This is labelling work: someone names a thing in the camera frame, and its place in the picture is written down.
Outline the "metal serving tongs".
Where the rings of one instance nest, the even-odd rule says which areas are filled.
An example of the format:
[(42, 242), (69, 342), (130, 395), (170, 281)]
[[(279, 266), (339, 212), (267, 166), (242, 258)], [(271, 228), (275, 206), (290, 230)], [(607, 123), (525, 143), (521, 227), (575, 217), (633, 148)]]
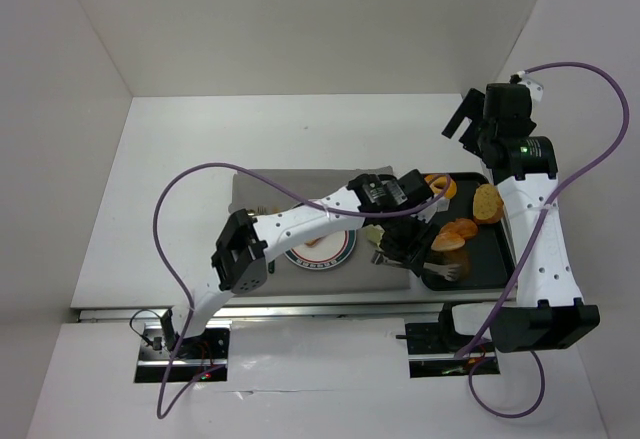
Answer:
[[(394, 261), (386, 258), (381, 252), (376, 251), (372, 258), (371, 263), (378, 266), (389, 266), (394, 268), (401, 268), (406, 270), (411, 270), (416, 276), (418, 273), (415, 272), (410, 266), (403, 264), (398, 261)], [(422, 265), (422, 270), (426, 270), (430, 273), (436, 274), (446, 281), (456, 282), (459, 280), (462, 274), (462, 266), (459, 264), (435, 264), (430, 262), (425, 262)]]

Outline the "dark brown bread piece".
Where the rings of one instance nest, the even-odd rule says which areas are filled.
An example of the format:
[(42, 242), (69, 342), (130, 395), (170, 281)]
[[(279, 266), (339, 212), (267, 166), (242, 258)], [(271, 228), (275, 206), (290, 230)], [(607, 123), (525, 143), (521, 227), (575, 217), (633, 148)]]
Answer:
[(435, 264), (459, 264), (462, 266), (462, 274), (458, 281), (465, 279), (471, 272), (469, 254), (464, 249), (450, 252), (432, 252), (426, 262)]

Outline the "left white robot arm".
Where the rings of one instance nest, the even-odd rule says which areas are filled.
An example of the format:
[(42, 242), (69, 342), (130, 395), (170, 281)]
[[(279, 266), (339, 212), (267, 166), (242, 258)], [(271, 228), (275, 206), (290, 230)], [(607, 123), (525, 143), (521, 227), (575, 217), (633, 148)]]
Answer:
[(383, 253), (420, 273), (437, 234), (425, 213), (443, 197), (433, 192), (423, 174), (411, 170), (401, 178), (361, 174), (319, 199), (296, 196), (296, 207), (283, 212), (231, 213), (215, 243), (212, 277), (195, 289), (185, 288), (185, 301), (161, 318), (167, 349), (178, 354), (199, 341), (208, 321), (231, 298), (265, 284), (269, 263), (313, 239), (379, 225), (384, 230)]

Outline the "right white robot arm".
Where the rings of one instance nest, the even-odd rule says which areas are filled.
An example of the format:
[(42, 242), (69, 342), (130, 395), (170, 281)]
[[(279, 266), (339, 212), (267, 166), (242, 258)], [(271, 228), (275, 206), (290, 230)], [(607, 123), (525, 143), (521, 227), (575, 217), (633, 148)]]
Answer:
[(540, 92), (535, 84), (470, 89), (443, 131), (450, 138), (469, 123), (460, 142), (489, 169), (501, 196), (518, 276), (512, 302), (452, 306), (452, 330), (465, 339), (461, 351), (481, 340), (503, 353), (567, 349), (600, 323), (569, 263), (552, 196), (559, 184), (553, 145), (533, 133), (533, 98)]

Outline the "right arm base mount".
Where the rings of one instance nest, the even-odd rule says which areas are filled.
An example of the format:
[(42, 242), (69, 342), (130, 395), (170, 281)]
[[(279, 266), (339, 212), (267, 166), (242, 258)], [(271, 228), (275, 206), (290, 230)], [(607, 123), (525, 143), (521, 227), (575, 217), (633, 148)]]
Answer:
[(436, 319), (406, 323), (404, 331), (395, 335), (406, 345), (410, 377), (463, 377), (473, 368), (476, 375), (499, 375), (491, 342), (477, 346), (469, 356), (454, 357), (471, 337), (455, 331), (452, 309), (452, 304), (445, 304)]

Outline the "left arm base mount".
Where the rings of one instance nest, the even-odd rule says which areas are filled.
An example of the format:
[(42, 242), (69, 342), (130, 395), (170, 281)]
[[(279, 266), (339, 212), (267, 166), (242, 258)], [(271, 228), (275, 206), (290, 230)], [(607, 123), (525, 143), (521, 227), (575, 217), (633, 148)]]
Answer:
[[(160, 384), (171, 357), (163, 336), (160, 314), (151, 309), (136, 311), (129, 328), (140, 340), (134, 382)], [(173, 362), (168, 383), (186, 383), (194, 375), (199, 382), (226, 382), (230, 346), (230, 324), (208, 326), (200, 338), (182, 343)]]

